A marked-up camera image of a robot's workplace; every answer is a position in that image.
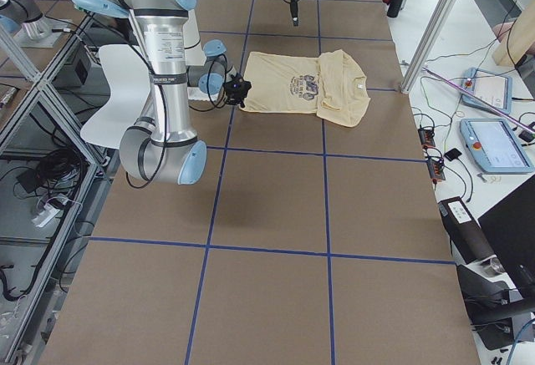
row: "tablet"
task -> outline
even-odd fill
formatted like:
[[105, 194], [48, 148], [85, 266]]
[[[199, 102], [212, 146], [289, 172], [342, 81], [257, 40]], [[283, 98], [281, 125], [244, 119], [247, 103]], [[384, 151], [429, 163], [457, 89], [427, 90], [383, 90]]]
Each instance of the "tablet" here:
[[525, 174], [535, 170], [505, 119], [463, 119], [461, 135], [485, 173]]
[[[476, 95], [505, 114], [511, 113], [512, 105], [512, 79], [507, 75], [496, 75], [490, 71], [480, 68], [469, 68], [465, 72], [465, 80], [462, 88]], [[466, 85], [466, 80], [470, 79], [471, 84]], [[468, 95], [462, 95], [462, 102], [468, 106], [488, 110], [481, 102], [476, 101]]]

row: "label on robot arm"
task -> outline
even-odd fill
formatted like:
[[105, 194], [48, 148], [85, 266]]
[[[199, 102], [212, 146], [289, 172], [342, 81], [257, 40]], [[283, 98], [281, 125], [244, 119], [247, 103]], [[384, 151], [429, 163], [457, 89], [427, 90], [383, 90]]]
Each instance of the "label on robot arm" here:
[[151, 62], [184, 60], [184, 34], [165, 31], [145, 31], [147, 54]]
[[466, 213], [466, 210], [461, 202], [450, 202], [448, 206], [450, 206], [451, 213], [455, 216], [459, 223], [467, 223], [468, 221], [471, 221], [470, 215]]

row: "printed graphic on shirt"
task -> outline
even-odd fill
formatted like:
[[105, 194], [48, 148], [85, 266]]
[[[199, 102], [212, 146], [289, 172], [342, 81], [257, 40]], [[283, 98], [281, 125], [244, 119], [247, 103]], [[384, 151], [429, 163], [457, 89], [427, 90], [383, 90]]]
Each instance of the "printed graphic on shirt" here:
[[318, 76], [300, 75], [292, 77], [290, 81], [290, 94], [297, 95], [305, 100], [313, 100], [319, 94]]

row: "blue cable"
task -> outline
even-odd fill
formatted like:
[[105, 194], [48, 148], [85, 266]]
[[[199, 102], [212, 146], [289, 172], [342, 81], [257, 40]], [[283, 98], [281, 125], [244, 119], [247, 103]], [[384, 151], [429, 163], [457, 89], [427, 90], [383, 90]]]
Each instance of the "blue cable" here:
[[512, 354], [514, 353], [515, 351], [515, 348], [520, 340], [520, 336], [522, 335], [522, 333], [524, 333], [524, 331], [527, 329], [527, 327], [529, 325], [531, 325], [532, 323], [535, 322], [535, 318], [533, 319], [530, 319], [529, 321], [527, 321], [524, 326], [522, 326], [522, 329], [520, 329], [520, 332], [518, 332], [517, 336], [515, 337], [515, 341], [514, 343], [512, 344], [512, 347], [511, 347], [511, 352], [509, 353], [509, 357], [507, 357], [507, 362], [505, 365], [510, 365], [511, 364], [511, 359], [512, 359]]

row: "white table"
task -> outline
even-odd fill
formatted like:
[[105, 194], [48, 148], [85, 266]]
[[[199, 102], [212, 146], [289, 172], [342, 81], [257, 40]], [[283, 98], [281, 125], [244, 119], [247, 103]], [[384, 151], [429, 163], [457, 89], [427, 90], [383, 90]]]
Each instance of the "white table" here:
[[[405, 9], [400, 11], [397, 18], [389, 18], [390, 30], [396, 45], [396, 51], [401, 62], [404, 60], [410, 62], [416, 50], [416, 47], [421, 39], [431, 14], [433, 13], [438, 0], [407, 0]], [[470, 53], [477, 48], [481, 48], [494, 39], [494, 34], [483, 17], [481, 11], [477, 7], [474, 0], [457, 0], [454, 8], [446, 20], [446, 24], [437, 39], [435, 46], [431, 50], [429, 58], [435, 58], [440, 55], [449, 55], [455, 53]], [[463, 73], [470, 67], [477, 67], [482, 62], [481, 68], [490, 70], [496, 73], [508, 71], [511, 68], [504, 68], [496, 66], [492, 60], [492, 53], [497, 47], [494, 43], [489, 51], [487, 57], [487, 49], [483, 49], [470, 56], [456, 56], [452, 58], [440, 58], [436, 61], [429, 62], [428, 68], [434, 72], [442, 75], [447, 79], [461, 77]], [[517, 98], [530, 99], [532, 95], [527, 90], [524, 82], [513, 71], [508, 74], [512, 77], [512, 96]], [[428, 79], [423, 80], [425, 91], [431, 105], [448, 113], [454, 114], [456, 112], [457, 102], [459, 100], [459, 93], [451, 87], [442, 82], [432, 81]], [[440, 113], [437, 113], [427, 105], [425, 95], [421, 90], [420, 83], [416, 83], [415, 87], [410, 91], [410, 101], [413, 107], [417, 107], [423, 113], [431, 116], [436, 124], [448, 124], [449, 119]], [[513, 102], [511, 115], [516, 119], [518, 116], [527, 111], [535, 111], [535, 103], [532, 102]], [[416, 123], [420, 123], [420, 117], [416, 116]], [[487, 182], [484, 182], [477, 176], [481, 170], [476, 166], [470, 153], [467, 151], [464, 141], [461, 138], [459, 131], [459, 122], [465, 118], [493, 118], [492, 114], [470, 108], [461, 104], [453, 115], [453, 125], [449, 137], [446, 139], [447, 128], [440, 127], [436, 129], [435, 142], [442, 153], [452, 149], [458, 148], [463, 155], [460, 159], [471, 172], [474, 183], [474, 193], [470, 202], [466, 206], [474, 217], [478, 218], [488, 209], [493, 207], [499, 200], [517, 188], [523, 181], [527, 180], [531, 175], [502, 175], [490, 176], [485, 175]], [[535, 116], [526, 115], [523, 122], [530, 123], [535, 121]], [[431, 125], [428, 119], [422, 120], [423, 125]], [[531, 160], [535, 161], [535, 150], [533, 147], [526, 148], [527, 154]], [[448, 167], [451, 167], [457, 173], [463, 176], [470, 189], [470, 181], [466, 174], [466, 170], [457, 160], [453, 162], [446, 161]], [[450, 171], [445, 170], [446, 181], [438, 184], [436, 188], [436, 199], [444, 200], [453, 196], [462, 194], [463, 185], [461, 180]], [[481, 274], [479, 266], [469, 266], [472, 270]], [[499, 276], [492, 278], [492, 281], [506, 280], [511, 283], [507, 276]], [[477, 349], [480, 355], [481, 364], [488, 364], [494, 357], [503, 357], [502, 364], [506, 363], [507, 352], [499, 353], [498, 350], [488, 351], [482, 344], [481, 339], [474, 333], [476, 339]], [[517, 346], [512, 364], [514, 365], [528, 365], [533, 364], [535, 358], [535, 342], [521, 343]]]

